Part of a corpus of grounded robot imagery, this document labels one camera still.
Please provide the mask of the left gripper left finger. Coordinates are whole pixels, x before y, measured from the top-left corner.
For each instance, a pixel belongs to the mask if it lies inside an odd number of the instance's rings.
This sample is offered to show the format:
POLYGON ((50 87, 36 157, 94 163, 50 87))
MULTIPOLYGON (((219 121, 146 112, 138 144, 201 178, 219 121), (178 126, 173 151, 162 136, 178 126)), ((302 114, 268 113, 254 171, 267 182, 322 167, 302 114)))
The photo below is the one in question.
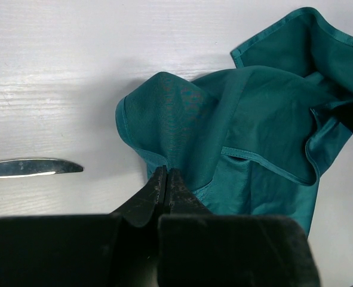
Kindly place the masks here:
POLYGON ((162 214, 166 186, 167 168, 157 167, 146 185, 112 214, 121 215, 133 227, 145 227, 162 214))

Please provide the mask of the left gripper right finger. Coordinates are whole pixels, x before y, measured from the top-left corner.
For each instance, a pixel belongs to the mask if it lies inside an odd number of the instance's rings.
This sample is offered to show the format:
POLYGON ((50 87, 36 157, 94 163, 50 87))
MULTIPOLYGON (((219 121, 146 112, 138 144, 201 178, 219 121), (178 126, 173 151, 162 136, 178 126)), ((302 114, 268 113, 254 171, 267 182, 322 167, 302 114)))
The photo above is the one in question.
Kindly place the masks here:
POLYGON ((178 169, 171 169, 167 175, 164 213, 211 215, 211 212, 189 191, 178 169))

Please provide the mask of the teal cloth napkin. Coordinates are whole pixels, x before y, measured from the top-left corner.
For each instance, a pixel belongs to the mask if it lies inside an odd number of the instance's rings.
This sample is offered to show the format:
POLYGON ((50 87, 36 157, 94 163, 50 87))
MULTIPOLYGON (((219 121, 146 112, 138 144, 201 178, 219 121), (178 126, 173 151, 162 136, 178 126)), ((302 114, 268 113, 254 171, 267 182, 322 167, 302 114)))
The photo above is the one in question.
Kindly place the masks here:
POLYGON ((231 56, 233 69, 193 81, 152 76, 117 105, 117 131, 148 174, 179 169, 211 212, 309 231, 320 177, 351 137, 332 112, 353 101, 353 36, 305 7, 231 56))

